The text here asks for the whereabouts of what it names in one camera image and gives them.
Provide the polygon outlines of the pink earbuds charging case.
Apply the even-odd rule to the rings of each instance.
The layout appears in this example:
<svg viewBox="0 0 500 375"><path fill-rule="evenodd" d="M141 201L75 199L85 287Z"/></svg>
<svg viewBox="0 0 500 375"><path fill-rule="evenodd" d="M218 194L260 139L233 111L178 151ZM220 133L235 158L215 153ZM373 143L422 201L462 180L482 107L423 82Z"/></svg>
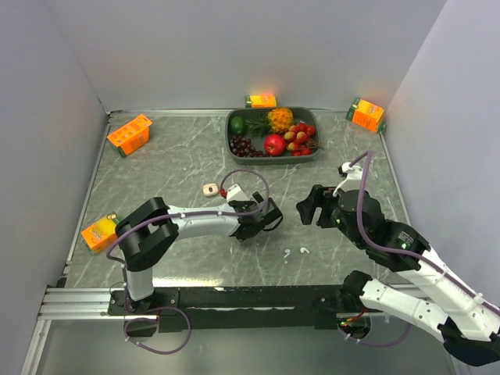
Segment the pink earbuds charging case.
<svg viewBox="0 0 500 375"><path fill-rule="evenodd" d="M217 196L220 193L220 189L219 189L218 184L209 183L209 184L205 184L202 187L202 193L205 197L209 198L209 197Z"/></svg>

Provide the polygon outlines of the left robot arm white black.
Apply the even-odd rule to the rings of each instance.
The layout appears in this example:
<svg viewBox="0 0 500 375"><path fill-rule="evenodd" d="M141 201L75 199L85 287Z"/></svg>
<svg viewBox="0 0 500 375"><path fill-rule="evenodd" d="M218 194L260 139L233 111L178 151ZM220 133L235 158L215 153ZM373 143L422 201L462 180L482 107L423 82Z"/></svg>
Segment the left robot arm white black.
<svg viewBox="0 0 500 375"><path fill-rule="evenodd" d="M222 205L207 210L176 207L160 197L151 198L116 225L116 240L124 257L126 303L135 313L152 309L152 269L174 242L211 235L243 242L276 229L283 220L274 200L257 191L247 196L235 184L222 196Z"/></svg>

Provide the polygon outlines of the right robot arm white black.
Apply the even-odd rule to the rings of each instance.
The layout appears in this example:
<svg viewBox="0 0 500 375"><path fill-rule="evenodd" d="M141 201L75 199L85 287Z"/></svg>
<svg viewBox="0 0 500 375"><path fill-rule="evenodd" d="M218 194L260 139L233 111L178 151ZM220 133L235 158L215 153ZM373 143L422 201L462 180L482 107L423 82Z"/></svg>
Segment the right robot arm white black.
<svg viewBox="0 0 500 375"><path fill-rule="evenodd" d="M316 184L296 205L301 221L336 228L376 264L409 281L429 299L419 302L360 272L343 283L342 305L350 311L363 306L396 316L425 330L445 350L469 366L499 360L499 309L452 272L429 242L410 225L390 220L380 203L358 190L335 192Z"/></svg>

